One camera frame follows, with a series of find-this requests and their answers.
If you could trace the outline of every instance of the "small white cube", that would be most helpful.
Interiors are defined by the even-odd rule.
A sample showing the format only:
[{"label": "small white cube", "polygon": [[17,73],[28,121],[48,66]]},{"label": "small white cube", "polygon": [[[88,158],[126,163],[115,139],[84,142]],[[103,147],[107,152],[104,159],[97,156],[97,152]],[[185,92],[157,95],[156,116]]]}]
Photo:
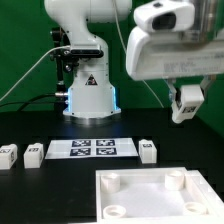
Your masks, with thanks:
[{"label": "small white cube", "polygon": [[17,160],[17,146],[4,145],[0,148],[0,170],[9,170]]},{"label": "small white cube", "polygon": [[152,141],[145,139],[139,141],[139,155],[142,163],[157,162],[157,149]]},{"label": "small white cube", "polygon": [[23,157],[25,169],[40,168],[44,158],[43,144],[35,143],[34,145],[29,145]]}]

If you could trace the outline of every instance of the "black table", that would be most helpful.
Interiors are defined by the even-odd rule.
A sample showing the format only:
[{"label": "black table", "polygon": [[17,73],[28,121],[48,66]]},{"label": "black table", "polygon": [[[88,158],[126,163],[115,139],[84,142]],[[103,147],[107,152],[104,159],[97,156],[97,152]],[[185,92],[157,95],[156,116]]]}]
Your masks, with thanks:
[{"label": "black table", "polygon": [[[186,167],[199,170],[224,200],[224,139],[199,118],[175,125],[168,109],[124,110],[118,121],[84,127],[54,112],[0,114],[0,146],[17,144],[18,159],[0,171],[0,223],[68,223],[96,221],[95,171]],[[40,169],[24,169],[29,144],[53,139],[133,138],[152,140],[158,162],[138,157],[44,160]]]}]

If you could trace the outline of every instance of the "electrical wire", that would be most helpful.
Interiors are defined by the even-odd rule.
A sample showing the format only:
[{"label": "electrical wire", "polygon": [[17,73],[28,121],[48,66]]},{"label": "electrical wire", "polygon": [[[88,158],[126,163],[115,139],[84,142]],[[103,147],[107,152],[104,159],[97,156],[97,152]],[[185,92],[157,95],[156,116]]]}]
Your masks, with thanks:
[{"label": "electrical wire", "polygon": [[40,96],[36,96],[32,99],[30,99],[29,101],[27,101],[26,103],[24,103],[17,111],[22,111],[24,108],[26,108],[30,103],[43,99],[43,98],[47,98],[47,97],[55,97],[54,93],[47,93],[47,94],[42,94]]},{"label": "electrical wire", "polygon": [[[119,34],[119,37],[120,37],[120,41],[121,41],[121,44],[122,44],[122,47],[123,47],[123,50],[124,50],[125,54],[127,54],[127,49],[125,47],[124,39],[122,37],[121,30],[120,30],[120,25],[119,25],[119,22],[118,22],[118,12],[117,12],[116,0],[112,0],[112,2],[113,2],[113,6],[114,6],[114,14],[115,14],[116,25],[117,25],[117,30],[118,30],[118,34]],[[164,108],[164,105],[162,104],[161,100],[156,95],[156,93],[152,90],[152,88],[148,85],[148,83],[146,83],[146,81],[142,81],[142,82],[151,91],[151,93],[153,94],[153,96],[155,96],[155,98],[157,99],[157,101],[159,102],[159,104],[161,105],[161,107]]]},{"label": "electrical wire", "polygon": [[117,12],[116,0],[112,0],[112,2],[113,2],[113,5],[114,5],[114,14],[115,14],[115,19],[116,19],[117,31],[118,31],[118,34],[119,34],[119,37],[120,37],[120,41],[121,41],[122,47],[123,47],[124,52],[126,54],[127,53],[127,49],[125,47],[124,39],[122,37],[120,25],[119,25],[119,22],[118,22],[118,12]]},{"label": "electrical wire", "polygon": [[152,90],[152,88],[148,85],[148,83],[146,82],[146,81],[142,81],[146,86],[147,86],[147,88],[151,91],[151,93],[154,95],[154,97],[157,99],[157,101],[159,102],[159,104],[160,104],[160,106],[162,107],[162,108],[164,108],[164,106],[163,106],[163,104],[162,104],[162,102],[161,102],[161,100],[159,99],[159,97],[156,95],[156,93]]},{"label": "electrical wire", "polygon": [[51,104],[51,103],[65,103],[64,101],[49,101],[49,102],[10,102],[10,103],[5,103],[5,104],[1,104],[0,105],[0,108],[1,107],[5,107],[5,106],[9,106],[9,105],[14,105],[14,104],[25,104],[25,103],[28,103],[28,104]]},{"label": "electrical wire", "polygon": [[40,62],[52,51],[58,50],[58,49],[67,49],[70,48],[70,46],[63,46],[63,47],[56,47],[51,50],[49,50],[47,53],[45,53],[23,76],[20,78],[9,90],[8,92],[0,98],[0,102],[2,102],[33,70],[36,68],[37,65],[40,64]]}]

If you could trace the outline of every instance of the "triangular sticker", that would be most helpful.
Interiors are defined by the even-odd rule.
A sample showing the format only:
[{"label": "triangular sticker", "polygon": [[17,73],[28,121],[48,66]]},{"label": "triangular sticker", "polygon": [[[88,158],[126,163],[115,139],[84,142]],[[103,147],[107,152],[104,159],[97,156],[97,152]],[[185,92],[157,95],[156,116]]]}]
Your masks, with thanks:
[{"label": "triangular sticker", "polygon": [[93,75],[91,75],[86,82],[86,86],[97,86],[97,85],[98,84],[97,84],[95,78],[93,77]]}]

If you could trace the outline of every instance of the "white plastic tray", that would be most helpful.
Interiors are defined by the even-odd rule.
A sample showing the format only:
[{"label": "white plastic tray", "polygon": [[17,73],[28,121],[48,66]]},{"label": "white plastic tray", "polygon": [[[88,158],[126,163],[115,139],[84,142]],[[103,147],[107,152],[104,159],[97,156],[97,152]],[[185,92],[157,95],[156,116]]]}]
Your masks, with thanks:
[{"label": "white plastic tray", "polygon": [[[184,188],[165,188],[165,175],[170,171],[184,173]],[[104,193],[101,176],[120,176],[120,190]],[[96,171],[97,222],[106,223],[217,223],[224,224],[224,204],[198,171],[185,168]],[[206,215],[186,216],[184,204],[198,202],[206,206]],[[125,218],[104,219],[103,209],[120,205],[126,209]]]}]

